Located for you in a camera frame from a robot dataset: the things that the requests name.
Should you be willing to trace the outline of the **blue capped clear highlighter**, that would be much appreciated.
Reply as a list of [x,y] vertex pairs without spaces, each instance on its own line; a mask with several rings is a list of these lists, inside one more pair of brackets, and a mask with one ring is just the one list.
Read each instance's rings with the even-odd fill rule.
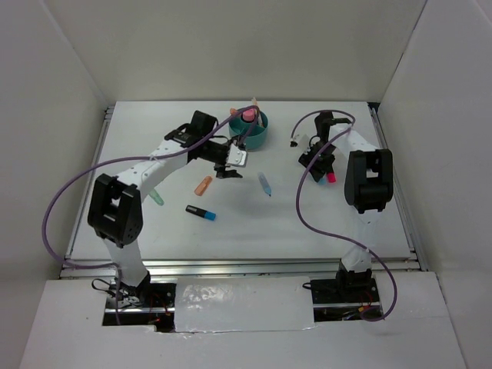
[[266,179],[266,176],[264,173],[258,172],[258,180],[261,184],[261,187],[262,187],[264,193],[269,197],[272,196],[271,186],[269,185],[268,180]]

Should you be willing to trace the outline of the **pink capped marker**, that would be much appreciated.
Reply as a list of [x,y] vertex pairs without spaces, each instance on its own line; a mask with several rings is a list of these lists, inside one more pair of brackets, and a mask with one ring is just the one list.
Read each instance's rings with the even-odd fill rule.
[[241,113],[241,119],[247,123],[253,122],[255,120],[255,117],[256,117],[256,110],[254,108],[248,109]]

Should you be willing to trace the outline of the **thin orange pen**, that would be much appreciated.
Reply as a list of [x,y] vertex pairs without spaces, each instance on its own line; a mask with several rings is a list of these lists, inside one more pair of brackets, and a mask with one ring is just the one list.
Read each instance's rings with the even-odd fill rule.
[[256,112],[258,117],[258,125],[264,128],[265,126],[264,126],[263,118],[261,116],[261,110],[259,109],[259,111],[257,110]]

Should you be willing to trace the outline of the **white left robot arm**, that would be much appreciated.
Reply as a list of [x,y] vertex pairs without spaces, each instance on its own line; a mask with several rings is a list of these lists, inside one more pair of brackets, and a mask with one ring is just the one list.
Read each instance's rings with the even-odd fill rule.
[[236,169],[246,164],[248,153],[242,136],[235,135],[224,144],[215,142],[212,132],[216,123],[215,117],[195,111],[191,122],[167,133],[147,159],[117,175],[101,174],[95,179],[88,224],[117,264],[116,281],[135,307],[151,300],[151,275],[138,245],[146,197],[166,177],[199,158],[213,163],[217,178],[239,178]]

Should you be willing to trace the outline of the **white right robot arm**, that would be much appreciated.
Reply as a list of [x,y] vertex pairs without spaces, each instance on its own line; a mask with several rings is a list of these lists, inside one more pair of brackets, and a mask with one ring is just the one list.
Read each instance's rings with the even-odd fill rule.
[[311,113],[316,129],[315,143],[309,143],[298,159],[305,168],[302,180],[310,175],[315,182],[335,179],[334,152],[347,159],[344,198],[357,215],[355,239],[330,233],[329,236],[353,244],[341,258],[335,291],[343,301],[353,301],[371,285],[374,232],[382,211],[394,194],[393,155],[371,144],[354,130],[355,117],[339,110]]

